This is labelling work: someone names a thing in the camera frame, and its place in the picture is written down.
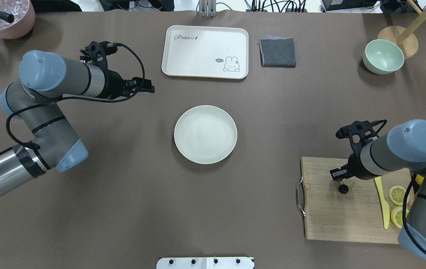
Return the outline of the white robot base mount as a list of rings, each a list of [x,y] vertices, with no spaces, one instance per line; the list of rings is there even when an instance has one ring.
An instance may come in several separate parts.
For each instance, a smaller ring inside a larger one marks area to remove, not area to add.
[[[254,269],[253,257],[163,257],[157,269]]]

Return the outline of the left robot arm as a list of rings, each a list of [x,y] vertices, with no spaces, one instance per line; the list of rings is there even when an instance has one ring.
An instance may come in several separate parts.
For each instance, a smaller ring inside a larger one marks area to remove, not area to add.
[[[58,106],[60,101],[82,99],[115,103],[139,92],[154,93],[150,80],[123,79],[109,70],[113,48],[93,44],[79,61],[56,53],[32,50],[22,58],[19,80],[0,96],[8,114],[6,130],[15,145],[0,153],[0,197],[51,168],[64,172],[88,157],[88,150]]]

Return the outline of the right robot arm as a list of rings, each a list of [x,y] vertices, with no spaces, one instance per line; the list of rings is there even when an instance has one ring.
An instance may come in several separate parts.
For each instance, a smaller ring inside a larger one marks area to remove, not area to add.
[[[356,177],[363,180],[408,169],[413,177],[405,197],[414,191],[414,201],[401,201],[405,224],[400,226],[399,244],[426,260],[426,120],[415,119],[392,128],[380,137],[378,130],[386,120],[354,121],[341,127],[336,138],[348,139],[352,148],[347,164],[330,171],[332,180]]]

